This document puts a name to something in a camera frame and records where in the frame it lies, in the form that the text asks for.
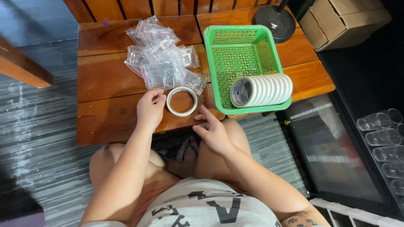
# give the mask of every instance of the green basket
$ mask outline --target green basket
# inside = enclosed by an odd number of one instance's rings
[[[262,25],[209,26],[205,47],[217,109],[226,115],[286,109],[292,98],[278,105],[237,108],[230,101],[233,83],[241,76],[283,73],[271,31]]]

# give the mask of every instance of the t-shirt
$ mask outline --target t-shirt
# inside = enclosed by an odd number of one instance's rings
[[[237,193],[221,181],[189,177],[157,197],[136,227],[192,226],[281,227],[281,224],[258,199]],[[125,225],[117,221],[97,221],[83,227]]]

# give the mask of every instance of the hand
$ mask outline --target hand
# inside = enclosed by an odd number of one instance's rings
[[[146,92],[137,104],[137,125],[152,131],[156,130],[163,118],[163,109],[167,96],[163,90],[150,90]]]
[[[202,114],[195,116],[195,120],[207,122],[194,125],[192,129],[205,140],[206,144],[215,152],[226,155],[235,146],[229,139],[224,125],[204,106]]]

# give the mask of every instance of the black round base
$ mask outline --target black round base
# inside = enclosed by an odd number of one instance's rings
[[[254,15],[255,23],[269,28],[275,43],[283,43],[290,39],[296,29],[296,23],[293,16],[286,10],[277,13],[276,5],[266,5]]]

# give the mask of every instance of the chair leg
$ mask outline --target chair leg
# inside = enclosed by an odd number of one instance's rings
[[[37,88],[51,86],[53,76],[0,38],[0,73]]]

